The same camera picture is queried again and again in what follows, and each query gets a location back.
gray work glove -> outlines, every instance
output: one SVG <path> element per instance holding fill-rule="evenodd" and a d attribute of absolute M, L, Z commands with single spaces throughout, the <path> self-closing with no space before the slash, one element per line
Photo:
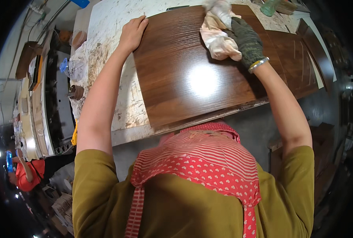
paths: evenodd
<path fill-rule="evenodd" d="M 253 63 L 265 58 L 262 54 L 260 37 L 244 19 L 232 17 L 232 31 L 223 31 L 236 42 L 238 50 L 243 55 L 241 62 L 247 69 Z"/>

woman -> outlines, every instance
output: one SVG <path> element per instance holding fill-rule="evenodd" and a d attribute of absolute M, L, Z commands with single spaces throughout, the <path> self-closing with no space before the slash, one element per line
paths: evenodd
<path fill-rule="evenodd" d="M 141 42 L 145 16 L 124 25 L 120 43 L 82 109 L 73 184 L 76 237 L 310 237 L 314 153 L 305 115 L 264 60 L 262 43 L 245 21 L 232 36 L 269 97 L 283 140 L 281 181 L 256 163 L 236 131 L 206 123 L 144 150 L 118 182 L 111 122 L 122 66 Z"/>
<path fill-rule="evenodd" d="M 74 161 L 74 158 L 74 154 L 70 154 L 26 162 L 21 157 L 13 157 L 12 162 L 17 163 L 17 170 L 5 173 L 8 188 L 13 190 L 18 187 L 29 192 L 41 181 L 47 184 L 57 170 Z"/>

red apron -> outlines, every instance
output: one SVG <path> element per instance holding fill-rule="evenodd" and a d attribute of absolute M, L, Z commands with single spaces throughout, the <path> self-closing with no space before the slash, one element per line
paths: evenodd
<path fill-rule="evenodd" d="M 135 187 L 125 237 L 137 237 L 144 202 L 143 184 L 157 174 L 174 174 L 224 196 L 237 197 L 244 207 L 243 238 L 256 237 L 255 205 L 261 200 L 255 158 L 240 144 L 230 126 L 209 122 L 164 136 L 157 147 L 143 150 L 134 164 Z"/>

cloth rag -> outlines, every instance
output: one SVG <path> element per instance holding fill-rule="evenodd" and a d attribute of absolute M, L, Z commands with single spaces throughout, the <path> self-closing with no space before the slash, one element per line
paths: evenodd
<path fill-rule="evenodd" d="M 241 16 L 234 14 L 231 5 L 225 0 L 207 3 L 205 8 L 207 14 L 200 28 L 200 35 L 211 57 L 216 60 L 230 57 L 234 61 L 240 61 L 242 54 L 236 42 L 222 30 L 231 30 L 231 17 Z"/>

hair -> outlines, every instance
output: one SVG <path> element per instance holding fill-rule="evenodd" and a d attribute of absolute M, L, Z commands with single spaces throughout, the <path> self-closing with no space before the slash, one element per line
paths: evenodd
<path fill-rule="evenodd" d="M 10 182 L 10 177 L 8 172 L 5 172 L 5 181 L 6 181 L 6 186 L 8 187 L 9 190 L 14 191 L 15 189 L 17 189 L 16 186 Z"/>

